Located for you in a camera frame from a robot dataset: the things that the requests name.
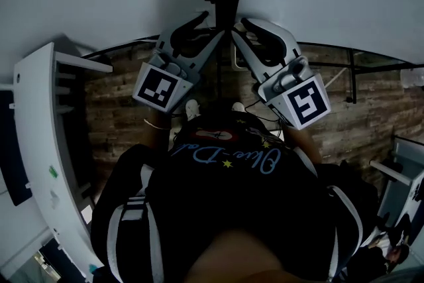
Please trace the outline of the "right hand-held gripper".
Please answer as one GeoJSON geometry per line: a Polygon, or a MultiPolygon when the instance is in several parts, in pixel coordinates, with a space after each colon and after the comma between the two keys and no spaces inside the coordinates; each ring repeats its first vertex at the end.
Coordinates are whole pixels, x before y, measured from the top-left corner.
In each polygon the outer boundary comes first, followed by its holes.
{"type": "Polygon", "coordinates": [[[330,113],[322,77],[312,71],[306,57],[300,56],[293,35],[262,19],[242,18],[240,23],[256,37],[253,44],[239,31],[231,31],[235,46],[256,80],[262,83],[257,89],[261,102],[295,130],[302,130],[330,113]]]}

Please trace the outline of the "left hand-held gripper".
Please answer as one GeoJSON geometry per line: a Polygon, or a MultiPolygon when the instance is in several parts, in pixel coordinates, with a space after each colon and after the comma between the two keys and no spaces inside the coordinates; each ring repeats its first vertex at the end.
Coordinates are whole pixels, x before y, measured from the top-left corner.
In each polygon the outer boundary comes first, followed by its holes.
{"type": "Polygon", "coordinates": [[[194,40],[208,16],[208,11],[195,12],[162,31],[152,57],[142,63],[133,99],[163,113],[175,111],[200,81],[200,71],[223,39],[221,31],[194,40]],[[171,57],[179,55],[180,61],[171,57]]]}

